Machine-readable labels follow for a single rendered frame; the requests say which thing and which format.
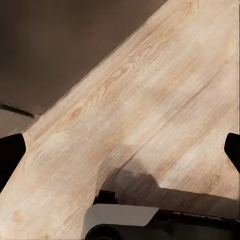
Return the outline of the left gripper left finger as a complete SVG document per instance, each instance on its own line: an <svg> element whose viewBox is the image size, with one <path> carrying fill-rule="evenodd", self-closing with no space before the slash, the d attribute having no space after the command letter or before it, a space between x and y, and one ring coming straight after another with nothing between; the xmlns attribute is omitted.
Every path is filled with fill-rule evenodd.
<svg viewBox="0 0 240 240"><path fill-rule="evenodd" d="M21 133L0 138L0 193L26 153Z"/></svg>

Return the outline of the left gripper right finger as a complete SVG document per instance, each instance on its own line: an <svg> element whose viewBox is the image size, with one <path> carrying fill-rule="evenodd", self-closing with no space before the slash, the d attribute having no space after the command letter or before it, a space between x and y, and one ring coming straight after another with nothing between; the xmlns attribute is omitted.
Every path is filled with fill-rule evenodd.
<svg viewBox="0 0 240 240"><path fill-rule="evenodd" d="M233 165L240 173L240 135L235 133L228 133L224 152L227 154Z"/></svg>

